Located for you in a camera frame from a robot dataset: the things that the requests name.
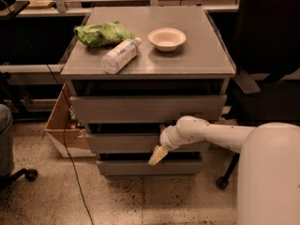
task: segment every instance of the caster wheel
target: caster wheel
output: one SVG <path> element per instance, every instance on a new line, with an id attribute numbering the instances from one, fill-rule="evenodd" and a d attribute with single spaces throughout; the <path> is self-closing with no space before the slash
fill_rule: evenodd
<path id="1" fill-rule="evenodd" d="M 38 171 L 35 170 L 35 169 L 28 169 L 27 170 L 27 173 L 25 175 L 25 178 L 28 180 L 28 181 L 35 181 L 38 177 Z"/>
<path id="2" fill-rule="evenodd" d="M 221 189 L 225 189 L 225 187 L 228 185 L 228 180 L 226 180 L 224 177 L 220 177 L 217 180 L 217 186 Z"/>

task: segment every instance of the white bowl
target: white bowl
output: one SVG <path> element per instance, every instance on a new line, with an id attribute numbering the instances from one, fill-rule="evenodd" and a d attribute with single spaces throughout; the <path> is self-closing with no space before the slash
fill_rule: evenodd
<path id="1" fill-rule="evenodd" d="M 148 39 L 156 45 L 158 50 L 172 52 L 183 44 L 187 37 L 183 32 L 174 28 L 159 28 L 149 33 Z"/>

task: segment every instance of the cabinet top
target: cabinet top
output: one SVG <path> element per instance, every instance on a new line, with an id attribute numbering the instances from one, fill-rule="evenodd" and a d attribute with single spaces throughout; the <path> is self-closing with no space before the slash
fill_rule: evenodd
<path id="1" fill-rule="evenodd" d="M 110 48 L 87 48 L 80 41 L 61 75 L 67 79 L 125 79 L 154 76 L 232 77 L 235 65 L 202 7 L 94 7 L 86 25 L 119 21 L 142 39 L 139 54 L 119 73 L 106 74 L 100 61 Z M 187 41 L 174 52 L 160 52 L 147 36 L 157 28 L 184 32 Z"/>

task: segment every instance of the white bottle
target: white bottle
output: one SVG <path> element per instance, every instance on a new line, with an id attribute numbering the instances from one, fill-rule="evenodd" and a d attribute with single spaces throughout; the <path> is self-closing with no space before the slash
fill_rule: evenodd
<path id="1" fill-rule="evenodd" d="M 107 73 L 115 74 L 121 70 L 132 58 L 138 54 L 138 46 L 141 44 L 141 39 L 126 39 L 107 52 L 101 60 L 102 66 Z"/>

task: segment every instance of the robotic arm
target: robotic arm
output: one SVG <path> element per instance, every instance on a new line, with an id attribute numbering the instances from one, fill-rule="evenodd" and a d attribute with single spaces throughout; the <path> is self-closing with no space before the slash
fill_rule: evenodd
<path id="1" fill-rule="evenodd" d="M 156 165 L 181 145 L 200 141 L 240 153 L 238 225 L 300 223 L 300 127 L 284 123 L 213 125 L 184 116 L 176 126 L 162 130 L 149 164 Z"/>

